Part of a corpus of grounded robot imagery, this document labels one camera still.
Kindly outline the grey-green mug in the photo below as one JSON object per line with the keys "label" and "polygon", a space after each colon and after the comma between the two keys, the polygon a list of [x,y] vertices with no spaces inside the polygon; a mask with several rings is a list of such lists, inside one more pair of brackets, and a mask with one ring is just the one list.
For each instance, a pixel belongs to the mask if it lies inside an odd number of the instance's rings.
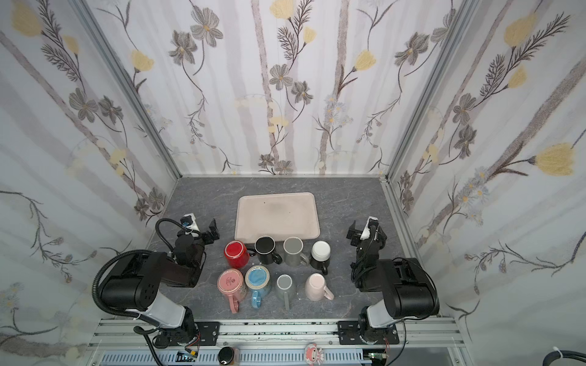
{"label": "grey-green mug", "polygon": [[283,243],[284,262],[290,267],[298,267],[300,265],[309,265],[310,260],[308,256],[303,253],[304,244],[300,238],[289,237]]}

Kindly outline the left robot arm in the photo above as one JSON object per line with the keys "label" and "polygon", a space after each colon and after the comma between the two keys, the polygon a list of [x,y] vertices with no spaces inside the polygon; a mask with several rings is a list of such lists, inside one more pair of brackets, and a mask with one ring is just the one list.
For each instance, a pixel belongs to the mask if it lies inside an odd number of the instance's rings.
{"label": "left robot arm", "polygon": [[155,224],[155,232],[167,246],[167,252],[130,250],[110,259],[99,269],[92,283],[92,298],[103,312],[150,324],[151,329],[136,326],[142,336],[153,335],[149,345],[157,349],[169,346],[215,346],[218,322],[196,321],[188,307],[170,300],[160,291],[169,288],[194,288],[206,261],[205,248],[219,240],[216,221],[200,230],[195,216],[187,214],[171,223],[178,227],[174,243],[161,233],[165,219]]}

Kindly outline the pale pink mug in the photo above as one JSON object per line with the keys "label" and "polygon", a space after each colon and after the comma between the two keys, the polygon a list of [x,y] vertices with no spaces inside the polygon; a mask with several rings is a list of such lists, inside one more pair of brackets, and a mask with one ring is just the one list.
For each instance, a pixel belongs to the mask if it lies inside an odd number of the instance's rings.
{"label": "pale pink mug", "polygon": [[308,277],[305,283],[305,294],[311,301],[320,301],[324,298],[334,300],[335,298],[327,286],[325,277],[319,273],[314,273]]}

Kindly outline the black mug white base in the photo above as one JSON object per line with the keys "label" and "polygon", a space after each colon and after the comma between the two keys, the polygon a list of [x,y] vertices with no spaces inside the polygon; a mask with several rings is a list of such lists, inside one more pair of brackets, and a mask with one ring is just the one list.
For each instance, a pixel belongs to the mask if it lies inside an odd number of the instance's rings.
{"label": "black mug white base", "polygon": [[328,267],[331,262],[331,247],[325,241],[317,241],[311,248],[310,266],[328,275]]}

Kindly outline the small grey mug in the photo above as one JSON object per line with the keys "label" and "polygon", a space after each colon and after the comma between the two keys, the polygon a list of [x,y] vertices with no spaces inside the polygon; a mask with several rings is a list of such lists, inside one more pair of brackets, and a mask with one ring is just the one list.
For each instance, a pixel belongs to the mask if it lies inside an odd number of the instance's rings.
{"label": "small grey mug", "polygon": [[297,286],[289,274],[281,274],[276,280],[277,297],[284,304],[284,308],[290,311],[293,300],[297,296]]}

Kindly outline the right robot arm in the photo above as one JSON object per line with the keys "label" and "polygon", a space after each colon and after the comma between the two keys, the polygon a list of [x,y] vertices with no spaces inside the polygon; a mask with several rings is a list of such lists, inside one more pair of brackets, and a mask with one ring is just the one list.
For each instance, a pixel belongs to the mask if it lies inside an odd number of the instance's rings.
{"label": "right robot arm", "polygon": [[405,320],[425,320],[440,312],[433,280],[415,258],[381,259],[387,236],[378,220],[370,217],[363,230],[355,224],[346,238],[356,248],[350,278],[363,293],[380,293],[382,299],[361,311],[357,321],[337,323],[342,345],[398,343],[392,332]]}

